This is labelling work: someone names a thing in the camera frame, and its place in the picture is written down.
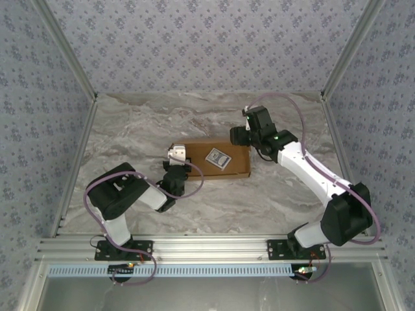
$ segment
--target black mounting plate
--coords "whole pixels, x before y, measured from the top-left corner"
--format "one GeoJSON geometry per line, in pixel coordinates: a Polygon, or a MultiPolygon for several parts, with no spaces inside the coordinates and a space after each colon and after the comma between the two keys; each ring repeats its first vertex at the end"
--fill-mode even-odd
{"type": "MultiPolygon", "coordinates": [[[[128,249],[139,249],[141,251],[146,251],[147,253],[152,254],[153,252],[153,241],[151,240],[133,240],[128,247],[128,249]]],[[[143,255],[140,257],[138,253],[131,253],[127,251],[120,251],[115,248],[107,240],[102,240],[97,243],[97,249],[95,250],[95,260],[96,261],[141,261],[141,258],[144,261],[150,261],[151,259],[148,256],[143,255]]]]}
{"type": "Polygon", "coordinates": [[[269,260],[316,260],[311,253],[315,253],[319,259],[326,259],[326,251],[323,244],[317,244],[305,248],[301,254],[295,256],[288,247],[288,240],[267,240],[267,252],[269,260]]]}

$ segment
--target marble surface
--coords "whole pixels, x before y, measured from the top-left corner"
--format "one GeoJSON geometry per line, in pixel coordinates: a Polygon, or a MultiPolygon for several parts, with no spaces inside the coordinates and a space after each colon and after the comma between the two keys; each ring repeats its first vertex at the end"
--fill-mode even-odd
{"type": "MultiPolygon", "coordinates": [[[[99,95],[98,108],[61,233],[98,233],[82,194],[97,176],[128,161],[152,180],[164,175],[167,148],[183,137],[226,137],[244,124],[242,108],[260,93],[99,95]]],[[[335,148],[317,94],[292,95],[306,118],[307,147],[340,175],[335,148]]],[[[283,98],[264,99],[277,129],[298,137],[301,123],[283,98]]],[[[202,190],[159,214],[135,203],[126,212],[132,233],[288,233],[321,218],[324,207],[291,172],[251,152],[248,179],[206,181],[202,190]]],[[[199,181],[188,181],[186,193],[199,181]]]]}

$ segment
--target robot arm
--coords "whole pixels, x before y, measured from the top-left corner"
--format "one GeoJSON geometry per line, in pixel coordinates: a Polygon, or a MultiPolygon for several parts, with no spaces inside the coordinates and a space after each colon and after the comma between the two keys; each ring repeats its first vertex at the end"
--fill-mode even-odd
{"type": "MultiPolygon", "coordinates": [[[[268,110],[262,106],[243,110],[246,126],[230,130],[232,144],[253,146],[275,163],[298,176],[326,207],[319,222],[306,223],[288,234],[289,246],[293,253],[323,243],[341,246],[372,225],[372,217],[366,208],[344,189],[320,175],[303,157],[302,146],[291,132],[277,131],[268,110]]],[[[311,154],[306,155],[313,163],[336,183],[349,186],[365,201],[370,203],[368,189],[362,184],[351,185],[340,178],[311,154]]]]}
{"type": "MultiPolygon", "coordinates": [[[[186,160],[185,146],[174,145],[167,155],[169,161],[163,162],[167,173],[157,185],[173,196],[182,196],[184,182],[187,179],[186,173],[191,170],[191,167],[183,163],[186,160]]],[[[125,162],[94,179],[87,188],[96,181],[118,172],[135,172],[135,170],[125,162]]],[[[135,201],[159,213],[167,211],[175,204],[175,199],[167,197],[146,180],[128,174],[100,183],[90,190],[88,196],[94,206],[95,214],[100,218],[108,235],[118,246],[126,248],[129,248],[127,246],[131,243],[132,237],[126,224],[125,212],[135,201]]]]}

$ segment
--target wallpaper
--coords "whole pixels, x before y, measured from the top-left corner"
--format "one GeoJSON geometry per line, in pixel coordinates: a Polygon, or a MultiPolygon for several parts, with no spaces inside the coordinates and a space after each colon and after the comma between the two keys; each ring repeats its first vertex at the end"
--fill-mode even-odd
{"type": "Polygon", "coordinates": [[[321,90],[366,0],[48,0],[98,93],[321,90]]]}
{"type": "Polygon", "coordinates": [[[330,99],[351,169],[372,192],[415,310],[415,3],[387,1],[330,99]]]}
{"type": "Polygon", "coordinates": [[[29,1],[0,1],[0,310],[47,236],[89,100],[29,1]]]}

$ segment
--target cardboard box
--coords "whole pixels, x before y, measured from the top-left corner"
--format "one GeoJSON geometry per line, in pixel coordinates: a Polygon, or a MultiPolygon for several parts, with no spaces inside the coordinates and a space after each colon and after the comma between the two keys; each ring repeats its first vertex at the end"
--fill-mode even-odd
{"type": "MultiPolygon", "coordinates": [[[[181,139],[175,144],[185,145],[186,157],[202,170],[205,179],[248,178],[251,174],[250,147],[234,146],[229,138],[181,139]],[[213,148],[232,158],[224,170],[205,160],[213,148]]],[[[188,175],[189,180],[200,180],[200,174],[194,168],[188,175]]]]}

